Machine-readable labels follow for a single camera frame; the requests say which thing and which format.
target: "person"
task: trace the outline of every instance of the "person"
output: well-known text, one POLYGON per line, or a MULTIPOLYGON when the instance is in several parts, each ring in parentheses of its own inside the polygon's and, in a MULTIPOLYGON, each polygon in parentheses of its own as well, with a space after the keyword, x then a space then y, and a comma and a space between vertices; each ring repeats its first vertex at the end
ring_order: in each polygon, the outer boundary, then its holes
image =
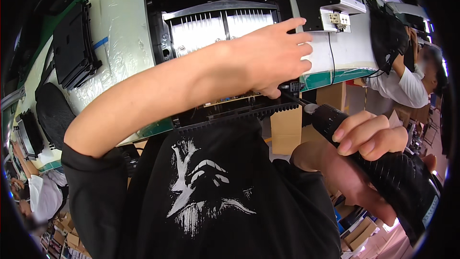
POLYGON ((26 183, 27 184, 24 184, 24 182, 17 178, 11 178, 11 193, 13 193, 13 198, 16 202, 19 202, 20 200, 28 200, 30 198, 29 182, 26 183))
POLYGON ((412 41, 415 71, 412 73, 404 65, 404 55, 399 54, 389 74, 363 78, 363 84, 399 104, 422 108, 429 103, 428 95, 434 93, 442 97, 447 76, 440 51, 433 46, 424 46, 419 50, 416 31, 413 28, 406 30, 412 41))
POLYGON ((29 185, 30 201, 20 200, 19 210, 30 222, 28 226, 41 225, 53 219, 67 201, 68 187, 65 175, 59 170, 49 170, 39 175, 37 168, 21 155, 20 148, 13 142, 13 152, 19 159, 29 185))
POLYGON ((323 183, 393 225, 392 207, 342 157, 404 150, 403 127, 363 111, 326 141, 269 159, 256 118, 152 136, 127 186, 115 146, 143 126, 216 98, 278 85, 311 68, 305 24, 294 18, 220 41, 114 85, 70 124, 62 164, 81 242, 103 258, 339 258, 339 231, 323 183), (187 74, 178 81, 177 74, 187 74))

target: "black sleeve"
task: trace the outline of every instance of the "black sleeve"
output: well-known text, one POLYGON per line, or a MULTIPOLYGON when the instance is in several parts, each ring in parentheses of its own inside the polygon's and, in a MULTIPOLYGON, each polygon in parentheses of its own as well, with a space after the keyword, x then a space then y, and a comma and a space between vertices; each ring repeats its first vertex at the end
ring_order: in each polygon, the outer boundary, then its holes
POLYGON ((117 148, 95 159, 64 144, 61 164, 81 242, 94 259, 115 258, 127 192, 124 158, 117 148))
POLYGON ((334 207, 320 171, 304 171, 282 159, 273 160, 273 164, 285 180, 290 183, 290 187, 300 191, 337 226, 334 207))

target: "black t-shirt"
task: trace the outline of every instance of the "black t-shirt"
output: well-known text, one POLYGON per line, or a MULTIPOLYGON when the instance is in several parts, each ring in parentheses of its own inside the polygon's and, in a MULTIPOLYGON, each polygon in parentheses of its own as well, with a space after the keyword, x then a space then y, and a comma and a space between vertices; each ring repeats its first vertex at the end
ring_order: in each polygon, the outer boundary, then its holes
POLYGON ((100 258, 339 258, 320 172, 270 162, 256 120, 147 142, 127 189, 115 148, 94 159, 64 146, 70 212, 100 258))

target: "workbench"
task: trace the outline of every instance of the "workbench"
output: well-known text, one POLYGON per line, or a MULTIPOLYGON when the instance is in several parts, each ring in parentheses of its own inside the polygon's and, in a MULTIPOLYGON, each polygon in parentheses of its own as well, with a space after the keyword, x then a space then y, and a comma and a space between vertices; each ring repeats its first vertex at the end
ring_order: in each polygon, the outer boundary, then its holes
MULTIPOLYGON (((91 3, 89 17, 92 40, 94 43, 100 41, 102 44, 95 49, 102 66, 82 87, 70 91, 63 90, 58 84, 55 71, 48 79, 48 82, 61 89, 76 115, 114 84, 155 66, 144 0, 88 1, 91 3)), ((294 17, 298 17, 296 0, 291 0, 291 7, 294 17)), ((371 48, 369 12, 351 16, 351 33, 312 32, 312 35, 313 53, 304 57, 312 62, 312 68, 300 78, 301 82, 305 83, 302 91, 366 76, 378 69, 371 48)), ((29 108, 36 116, 35 90, 43 66, 47 66, 52 59, 50 56, 45 62, 51 43, 52 36, 44 44, 32 65, 24 83, 26 95, 18 102, 15 117, 29 108)), ((166 118, 144 127, 120 145, 141 141, 172 128, 171 120, 166 118)), ((60 166, 61 151, 50 150, 42 130, 41 133, 45 148, 33 163, 40 171, 45 171, 60 166)))

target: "metal heatsink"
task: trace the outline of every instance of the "metal heatsink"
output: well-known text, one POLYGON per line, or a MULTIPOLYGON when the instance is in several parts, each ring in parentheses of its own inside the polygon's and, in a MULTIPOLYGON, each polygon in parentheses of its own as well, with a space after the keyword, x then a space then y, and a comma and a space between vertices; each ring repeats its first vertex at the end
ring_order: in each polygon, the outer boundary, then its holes
POLYGON ((166 20, 174 57, 220 40, 232 40, 277 22, 273 9, 226 9, 166 20))

